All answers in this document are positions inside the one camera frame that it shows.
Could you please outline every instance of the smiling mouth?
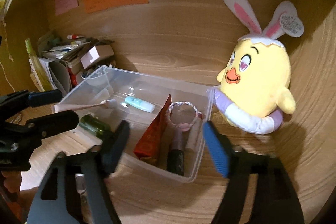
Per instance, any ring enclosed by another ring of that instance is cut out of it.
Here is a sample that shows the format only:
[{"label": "smiling mouth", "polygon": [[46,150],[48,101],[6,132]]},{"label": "smiling mouth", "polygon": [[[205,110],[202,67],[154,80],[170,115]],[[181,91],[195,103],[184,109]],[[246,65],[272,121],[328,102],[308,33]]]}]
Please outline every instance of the smiling mouth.
[{"label": "smiling mouth", "polygon": [[240,77],[238,76],[236,79],[230,79],[229,77],[227,77],[227,73],[225,74],[225,81],[229,84],[237,84],[240,81]]}]

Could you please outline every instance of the plush toy eye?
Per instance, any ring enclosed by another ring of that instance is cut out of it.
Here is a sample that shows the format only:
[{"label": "plush toy eye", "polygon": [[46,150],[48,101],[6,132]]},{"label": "plush toy eye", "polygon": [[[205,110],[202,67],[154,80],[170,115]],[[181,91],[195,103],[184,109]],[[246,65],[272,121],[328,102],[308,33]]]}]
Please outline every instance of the plush toy eye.
[{"label": "plush toy eye", "polygon": [[232,55],[231,55],[230,61],[229,61],[229,66],[232,65],[233,60],[235,59],[235,55],[236,55],[235,52],[233,52]]},{"label": "plush toy eye", "polygon": [[239,70],[240,71],[244,71],[247,69],[247,67],[250,65],[251,63],[251,56],[249,54],[245,54],[239,63]]}]

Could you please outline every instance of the transparent storage box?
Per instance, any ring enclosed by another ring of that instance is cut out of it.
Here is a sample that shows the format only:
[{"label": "transparent storage box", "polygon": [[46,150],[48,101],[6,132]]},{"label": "transparent storage box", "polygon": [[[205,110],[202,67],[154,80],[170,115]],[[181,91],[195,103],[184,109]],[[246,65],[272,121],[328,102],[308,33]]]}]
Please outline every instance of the transparent storage box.
[{"label": "transparent storage box", "polygon": [[[198,111],[202,112],[203,122],[208,120],[212,108],[211,98],[213,98],[213,96],[208,97],[208,89],[209,87],[205,85],[102,66],[64,97],[60,104],[98,104],[103,100],[116,99],[118,107],[115,109],[94,107],[79,110],[77,114],[81,118],[88,112],[94,113],[101,121],[108,123],[112,131],[116,130],[122,120],[126,120],[129,122],[131,129],[130,138],[122,157],[123,164],[134,169],[144,168],[182,183],[190,183],[197,176],[204,151],[202,131],[199,133],[195,152],[185,152],[184,176],[165,170],[169,144],[172,139],[172,132],[169,129],[162,135],[160,158],[157,167],[140,161],[133,153],[133,150],[165,104],[169,94],[172,102],[191,102]],[[128,104],[126,105],[124,101],[127,96],[135,96],[154,104],[154,111],[148,113]],[[101,143],[100,139],[80,126],[77,126],[72,132],[78,134],[83,141],[90,145]]]}]

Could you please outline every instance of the bunny ear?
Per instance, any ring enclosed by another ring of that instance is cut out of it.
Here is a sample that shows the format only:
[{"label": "bunny ear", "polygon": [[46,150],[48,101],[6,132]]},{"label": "bunny ear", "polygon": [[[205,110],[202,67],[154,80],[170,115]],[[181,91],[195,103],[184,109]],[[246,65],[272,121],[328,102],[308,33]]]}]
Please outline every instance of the bunny ear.
[{"label": "bunny ear", "polygon": [[243,23],[250,33],[261,34],[259,22],[247,0],[224,0],[226,6]]},{"label": "bunny ear", "polygon": [[283,1],[279,4],[279,6],[275,9],[271,22],[262,32],[264,36],[271,39],[277,39],[278,37],[281,37],[283,34],[285,34],[279,22],[280,16],[284,13],[288,13],[295,17],[297,16],[297,11],[293,3],[290,1]]}]

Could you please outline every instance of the plush toy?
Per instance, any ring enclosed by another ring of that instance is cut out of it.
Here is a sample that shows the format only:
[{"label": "plush toy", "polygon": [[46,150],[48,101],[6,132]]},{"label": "plush toy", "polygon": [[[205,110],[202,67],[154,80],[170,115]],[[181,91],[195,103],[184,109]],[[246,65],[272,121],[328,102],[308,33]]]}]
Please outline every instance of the plush toy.
[{"label": "plush toy", "polygon": [[250,30],[238,39],[224,70],[217,75],[215,102],[228,122],[242,130],[267,134],[292,114],[295,100],[288,90],[291,66],[284,45],[276,40],[287,33],[298,37],[303,25],[294,5],[283,1],[268,26],[261,31],[247,0],[224,0],[228,8]]}]

